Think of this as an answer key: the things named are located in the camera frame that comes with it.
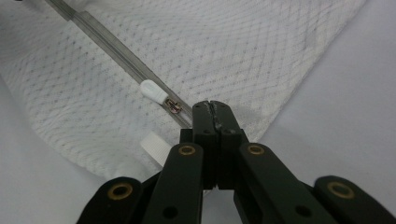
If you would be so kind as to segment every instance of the metal zipper slider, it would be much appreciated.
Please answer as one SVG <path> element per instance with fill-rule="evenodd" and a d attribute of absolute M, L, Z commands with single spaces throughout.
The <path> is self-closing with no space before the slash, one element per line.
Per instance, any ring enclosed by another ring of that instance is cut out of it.
<path fill-rule="evenodd" d="M 140 90 L 143 95 L 148 97 L 150 100 L 155 101 L 160 105 L 166 105 L 172 114 L 178 114 L 182 110 L 179 102 L 169 98 L 168 93 L 150 79 L 146 79 L 140 83 Z"/>

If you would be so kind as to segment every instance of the black metal arm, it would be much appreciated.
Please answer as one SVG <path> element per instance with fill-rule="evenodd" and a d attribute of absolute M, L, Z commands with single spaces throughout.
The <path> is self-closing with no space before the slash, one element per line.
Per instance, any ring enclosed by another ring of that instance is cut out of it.
<path fill-rule="evenodd" d="M 203 189 L 233 189 L 245 224 L 396 224 L 381 204 L 353 183 L 319 178 L 300 182 L 273 151 L 249 143 L 230 107 L 201 102 L 192 129 L 180 132 L 163 170 L 144 183 L 127 177 L 106 182 L 78 224 L 201 223 Z"/>

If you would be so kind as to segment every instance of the white mesh laundry bag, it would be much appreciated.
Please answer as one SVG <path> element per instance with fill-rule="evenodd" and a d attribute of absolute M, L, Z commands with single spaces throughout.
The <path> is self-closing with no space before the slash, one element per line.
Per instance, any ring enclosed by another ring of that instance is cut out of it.
<path fill-rule="evenodd" d="M 128 57 L 109 43 L 185 105 L 228 104 L 257 141 L 363 2 L 3 1 L 0 74 L 35 132 L 67 159 L 105 178 L 145 180 L 160 166 L 139 142 L 155 132 L 174 145 L 180 126 L 142 95 L 121 65 Z"/>

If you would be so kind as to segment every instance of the brass screw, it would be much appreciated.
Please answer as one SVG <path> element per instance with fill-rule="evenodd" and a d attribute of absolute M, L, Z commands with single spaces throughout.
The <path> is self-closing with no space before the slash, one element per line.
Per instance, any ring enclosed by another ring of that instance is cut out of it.
<path fill-rule="evenodd" d="M 248 146 L 248 147 L 247 147 L 247 150 L 248 150 L 251 154 L 256 155 L 256 156 L 261 155 L 261 154 L 264 154 L 264 148 L 262 148 L 262 147 L 260 147 L 260 146 L 257 146 L 257 145 Z"/>
<path fill-rule="evenodd" d="M 127 198 L 133 191 L 132 185 L 121 182 L 114 184 L 107 192 L 107 197 L 111 200 L 117 201 Z"/>
<path fill-rule="evenodd" d="M 178 149 L 178 153 L 183 156 L 190 156 L 195 153 L 195 147 L 183 146 Z"/>
<path fill-rule="evenodd" d="M 333 181 L 327 184 L 327 189 L 335 196 L 343 199 L 355 198 L 355 192 L 347 185 Z"/>

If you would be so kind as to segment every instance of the zipper pull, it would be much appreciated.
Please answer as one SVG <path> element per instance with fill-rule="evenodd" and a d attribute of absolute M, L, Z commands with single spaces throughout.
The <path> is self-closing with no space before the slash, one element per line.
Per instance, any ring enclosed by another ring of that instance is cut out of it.
<path fill-rule="evenodd" d="M 152 101 L 157 102 L 157 104 L 165 104 L 172 114 L 178 114 L 182 109 L 179 102 L 169 98 L 168 93 L 166 93 L 163 89 L 161 89 L 161 87 L 159 87 L 150 79 L 146 79 L 140 83 L 140 90 L 144 96 L 148 97 Z"/>

